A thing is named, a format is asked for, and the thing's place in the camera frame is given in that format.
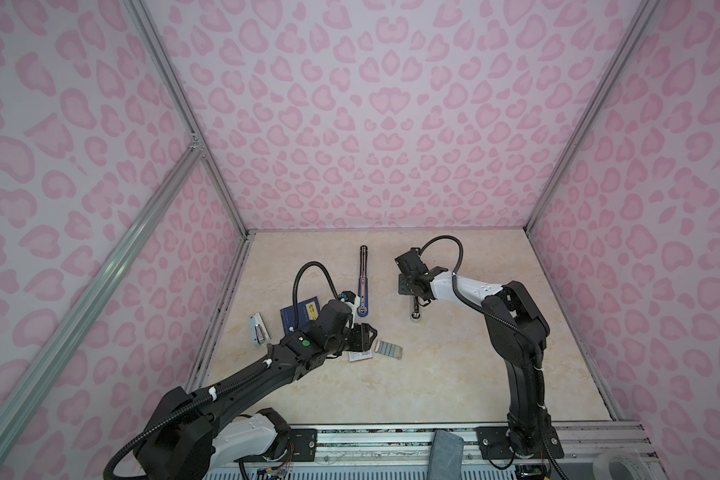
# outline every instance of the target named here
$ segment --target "black mounting bracket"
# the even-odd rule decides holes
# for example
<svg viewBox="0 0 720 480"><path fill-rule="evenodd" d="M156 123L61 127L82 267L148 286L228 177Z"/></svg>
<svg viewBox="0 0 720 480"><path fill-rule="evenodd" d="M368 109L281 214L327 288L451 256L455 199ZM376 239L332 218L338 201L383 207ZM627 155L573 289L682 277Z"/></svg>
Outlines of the black mounting bracket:
<svg viewBox="0 0 720 480"><path fill-rule="evenodd" d="M507 427L477 427L475 432L478 434L478 445L483 460L509 460L512 458L513 454L509 448ZM557 431L554 427L547 429L545 440L553 457L562 458L565 456L563 446L560 444L560 439L557 437ZM541 458L541 453L537 452L532 458Z"/></svg>
<svg viewBox="0 0 720 480"><path fill-rule="evenodd" d="M314 462L315 451L317 449L317 430L314 428L291 428L288 432L288 440L286 443L293 444L293 461L294 462ZM260 455L248 456L241 458L245 463L250 462L271 462Z"/></svg>

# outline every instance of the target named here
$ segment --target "aluminum frame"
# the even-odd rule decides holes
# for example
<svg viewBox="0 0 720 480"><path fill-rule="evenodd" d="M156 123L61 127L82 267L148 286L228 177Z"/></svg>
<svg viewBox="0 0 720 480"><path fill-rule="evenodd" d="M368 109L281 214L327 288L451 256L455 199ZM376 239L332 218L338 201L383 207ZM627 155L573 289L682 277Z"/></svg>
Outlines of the aluminum frame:
<svg viewBox="0 0 720 480"><path fill-rule="evenodd" d="M539 220L549 206L552 195L563 180L563 176L568 170L568 167L574 162L576 154L579 152L579 146L581 146L581 143L597 121L600 112L604 110L608 98L611 93L613 93L622 74L624 74L630 61L640 48L640 44L658 16L656 13L660 10L664 2L665 0L643 0L637 7L637 13L632 17L632 21L627 27L621 43L619 43L614 56L608 63L603 73L603 79L598 83L592 99L586 105L581 120L579 120L576 129L574 129L563 152L560 154L560 159L552 170L552 175L550 175L547 183L541 190L538 202L536 202L534 209L530 212L530 216L528 216L528 222L525 225L525 231L528 232L528 235L533 233L534 229L538 226Z"/></svg>
<svg viewBox="0 0 720 480"><path fill-rule="evenodd" d="M190 146L0 405L0 465L202 157Z"/></svg>
<svg viewBox="0 0 720 480"><path fill-rule="evenodd" d="M639 422L552 422L566 456L558 459L562 465L592 463L605 452L628 451L653 473L656 480L666 479L656 449ZM403 423L304 425L293 428L318 430L314 462L299 462L308 467L377 467L425 466L435 430L446 430L462 437L464 452L462 466L488 466L480 455L476 427L506 427L506 423ZM516 458L514 463L538 464L537 459ZM266 464L250 464L250 467Z"/></svg>
<svg viewBox="0 0 720 480"><path fill-rule="evenodd" d="M168 56L162 38L157 31L157 26L154 23L150 10L144 3L144 0L122 0L122 3L129 13L133 26L138 31L142 42L150 53L168 94L173 99L176 111L184 123L186 132L192 137L192 141L196 146L203 152L202 161L210 172L213 187L216 188L216 192L218 192L219 197L221 197L224 208L226 208L227 213L232 218L238 235L241 238L245 238L248 235L248 230L240 217L237 206L235 206L232 192L230 192L230 188L224 181L219 165L210 149L207 148L208 142L192 111L189 99L182 88L182 83L179 81L178 75L176 75L176 70Z"/></svg>
<svg viewBox="0 0 720 480"><path fill-rule="evenodd" d="M572 320L573 315L566 308L560 289L558 289L557 285L555 285L555 283L552 281L550 273L547 271L547 267L541 260L541 255L539 255L530 237L528 237L528 243L530 244L530 248L534 251L534 255L536 255L536 260L541 266L541 271L544 272L544 278L547 279L547 284L552 289L552 294L557 301L557 305L560 307L560 312L563 313L563 318L568 325L568 330L570 330L570 334L573 336L576 344L579 347L579 351L581 352L582 358L584 358L586 368L590 371L590 375L595 382L597 390L600 392L600 396L603 397L603 403L605 403L605 408L607 408L608 413L613 419L626 420L626 417L624 416L624 411L622 411L619 403L616 401L613 394L610 392L607 382L600 373L600 369L597 367L597 361L592 355L592 352L590 352L589 347L586 345L584 337L582 336L581 331L579 331L579 327Z"/></svg>
<svg viewBox="0 0 720 480"><path fill-rule="evenodd" d="M232 306L232 301L235 298L237 285L240 283L240 277L242 276L246 260L248 260L248 253L250 252L253 237L254 234L250 234L247 238L242 239L237 247L237 252L232 260L230 272L224 280L224 287L222 288L222 292L220 293L219 300L216 304L215 312L208 322L206 331L202 336L197 357L195 358L195 362L192 364L190 378L187 379L185 385L185 390L188 392L201 388L205 381L206 374L208 373L208 367L210 366L210 362L213 357L213 351L216 348L216 343L219 340L221 330L226 323L226 318L230 314L230 307Z"/></svg>

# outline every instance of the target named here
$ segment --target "yellow label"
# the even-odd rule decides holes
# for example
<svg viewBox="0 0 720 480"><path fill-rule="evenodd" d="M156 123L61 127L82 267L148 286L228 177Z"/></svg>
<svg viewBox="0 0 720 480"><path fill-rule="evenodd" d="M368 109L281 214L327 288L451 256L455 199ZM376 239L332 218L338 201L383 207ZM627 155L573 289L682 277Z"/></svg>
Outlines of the yellow label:
<svg viewBox="0 0 720 480"><path fill-rule="evenodd" d="M307 303L307 316L310 320L317 320L317 305L315 302Z"/></svg>

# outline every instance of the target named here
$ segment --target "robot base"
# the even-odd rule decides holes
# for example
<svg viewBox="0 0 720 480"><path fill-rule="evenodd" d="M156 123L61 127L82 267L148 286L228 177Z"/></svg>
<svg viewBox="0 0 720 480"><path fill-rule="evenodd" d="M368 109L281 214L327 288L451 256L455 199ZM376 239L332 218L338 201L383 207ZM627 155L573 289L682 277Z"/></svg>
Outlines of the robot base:
<svg viewBox="0 0 720 480"><path fill-rule="evenodd" d="M512 458L512 450L509 448L509 440L507 439L507 427L477 427L475 429L478 434L478 445L480 446L480 454L483 460L509 460ZM557 431L554 427L547 430L547 445L550 452L555 458L563 458L563 446L557 437ZM541 458L541 453L535 453L532 458Z"/></svg>

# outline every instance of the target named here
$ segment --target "pink leopard print wall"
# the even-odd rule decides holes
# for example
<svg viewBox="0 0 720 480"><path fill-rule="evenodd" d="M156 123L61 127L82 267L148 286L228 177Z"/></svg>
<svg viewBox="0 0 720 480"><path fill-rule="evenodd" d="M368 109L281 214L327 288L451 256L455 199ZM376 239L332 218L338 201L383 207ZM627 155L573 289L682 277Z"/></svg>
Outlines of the pink leopard print wall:
<svg viewBox="0 0 720 480"><path fill-rule="evenodd" d="M246 225L524 225L637 0L148 2Z"/></svg>
<svg viewBox="0 0 720 480"><path fill-rule="evenodd" d="M116 0L0 0L0 403L187 145Z"/></svg>
<svg viewBox="0 0 720 480"><path fill-rule="evenodd" d="M163 394L187 380L237 241L198 165L0 468L0 480L101 478Z"/></svg>
<svg viewBox="0 0 720 480"><path fill-rule="evenodd" d="M672 0L533 242L674 480L720 479L720 0Z"/></svg>

